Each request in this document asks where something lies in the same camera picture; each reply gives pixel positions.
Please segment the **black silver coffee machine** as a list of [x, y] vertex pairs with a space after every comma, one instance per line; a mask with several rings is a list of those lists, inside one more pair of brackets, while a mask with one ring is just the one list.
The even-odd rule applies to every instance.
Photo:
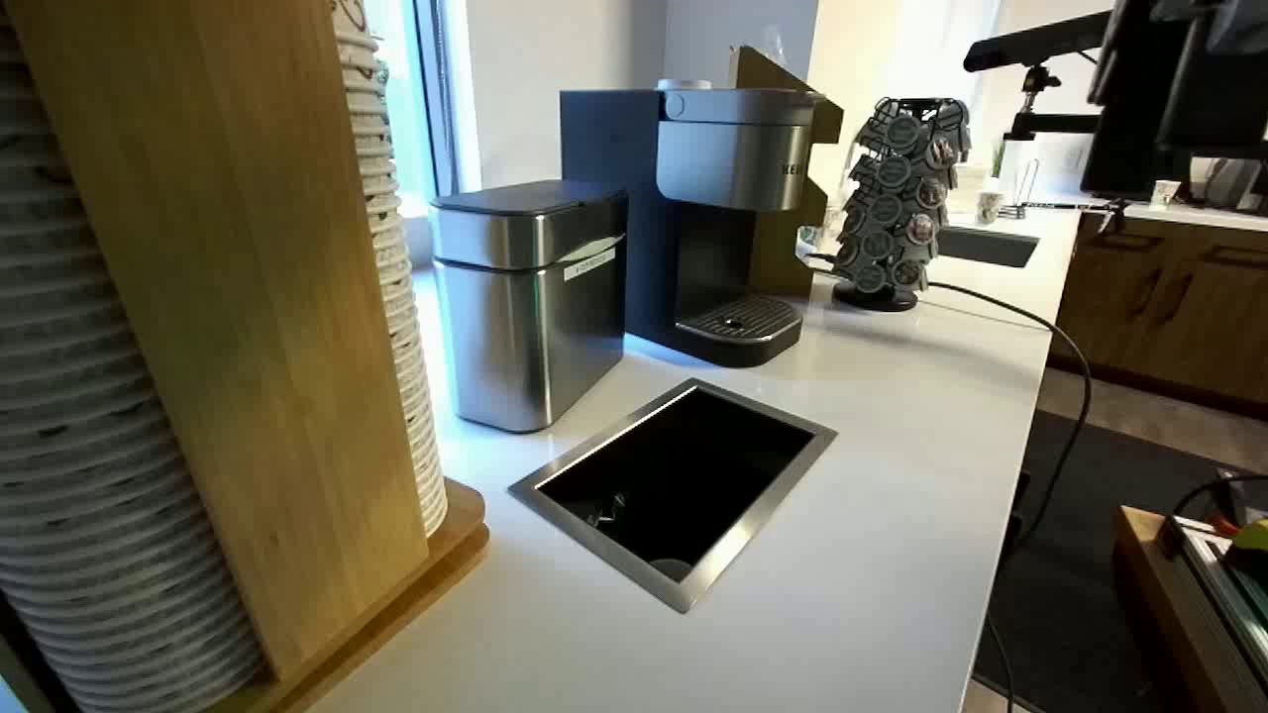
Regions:
[[802, 335], [807, 177], [844, 112], [742, 42], [732, 87], [561, 91], [561, 176], [628, 194], [628, 327], [712, 366], [764, 366]]

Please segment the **stack of paper cups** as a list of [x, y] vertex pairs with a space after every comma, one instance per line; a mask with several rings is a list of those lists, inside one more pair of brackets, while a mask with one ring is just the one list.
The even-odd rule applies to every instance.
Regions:
[[379, 281], [384, 326], [394, 346], [395, 391], [399, 391], [399, 412], [410, 432], [420, 527], [424, 535], [436, 535], [448, 518], [448, 483], [436, 457], [424, 334], [420, 334], [420, 312], [414, 292], [414, 255], [410, 255], [399, 194], [395, 194], [388, 66], [379, 59], [379, 38], [367, 26], [365, 0], [332, 0], [332, 34], [336, 34], [345, 106], [351, 123], [367, 246], [377, 259], [377, 281]]
[[83, 713], [263, 672], [25, 38], [0, 21], [0, 589]]

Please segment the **wooden cart with tools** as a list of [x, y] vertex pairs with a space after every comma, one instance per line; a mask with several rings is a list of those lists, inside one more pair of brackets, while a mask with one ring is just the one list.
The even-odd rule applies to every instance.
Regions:
[[1114, 510], [1120, 611], [1169, 713], [1268, 713], [1263, 588], [1230, 568], [1231, 523], [1194, 499]]

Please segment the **left stack of paper cups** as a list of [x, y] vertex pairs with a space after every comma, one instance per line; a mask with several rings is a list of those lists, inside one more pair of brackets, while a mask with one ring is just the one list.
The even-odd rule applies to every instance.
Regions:
[[0, 589], [83, 713], [263, 672], [25, 38], [0, 21]]

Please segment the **brown wooden cabinet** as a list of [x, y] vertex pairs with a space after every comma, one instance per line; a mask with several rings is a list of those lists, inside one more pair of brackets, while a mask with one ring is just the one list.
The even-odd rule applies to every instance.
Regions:
[[1100, 382], [1268, 416], [1268, 232], [1078, 222], [1057, 326]]

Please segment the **wooden cup dispenser stand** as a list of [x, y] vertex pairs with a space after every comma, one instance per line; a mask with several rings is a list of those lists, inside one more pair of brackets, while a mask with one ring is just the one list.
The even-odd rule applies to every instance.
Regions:
[[4, 0], [263, 650], [318, 700], [481, 556], [420, 527], [332, 0]]

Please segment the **silver metal bin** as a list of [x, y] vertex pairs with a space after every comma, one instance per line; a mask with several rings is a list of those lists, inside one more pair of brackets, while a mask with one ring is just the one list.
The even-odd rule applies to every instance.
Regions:
[[454, 412], [544, 432], [622, 359], [628, 198], [517, 181], [436, 201]]

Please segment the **right stack of paper cups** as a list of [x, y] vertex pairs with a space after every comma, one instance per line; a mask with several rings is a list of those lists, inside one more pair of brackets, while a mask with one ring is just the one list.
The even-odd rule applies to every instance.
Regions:
[[414, 292], [414, 255], [410, 255], [399, 194], [395, 194], [388, 66], [379, 59], [379, 38], [367, 26], [365, 0], [332, 0], [332, 34], [336, 34], [345, 106], [351, 123], [367, 246], [377, 259], [377, 281], [379, 281], [384, 326], [394, 346], [395, 391], [399, 391], [399, 412], [410, 432], [420, 527], [424, 535], [436, 535], [448, 518], [448, 483], [436, 457], [424, 334], [420, 334], [420, 312]]

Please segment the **steel-rimmed counter trash chute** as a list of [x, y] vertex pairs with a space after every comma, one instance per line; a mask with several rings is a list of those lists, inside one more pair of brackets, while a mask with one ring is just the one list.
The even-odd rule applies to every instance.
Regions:
[[511, 496], [688, 614], [838, 438], [834, 428], [682, 382], [511, 483]]

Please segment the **coffee pod carousel rack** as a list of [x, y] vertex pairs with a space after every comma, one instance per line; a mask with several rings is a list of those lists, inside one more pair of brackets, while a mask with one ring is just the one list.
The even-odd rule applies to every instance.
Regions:
[[972, 112], [964, 100], [878, 100], [856, 149], [834, 297], [904, 312], [939, 255], [954, 168], [972, 156]]

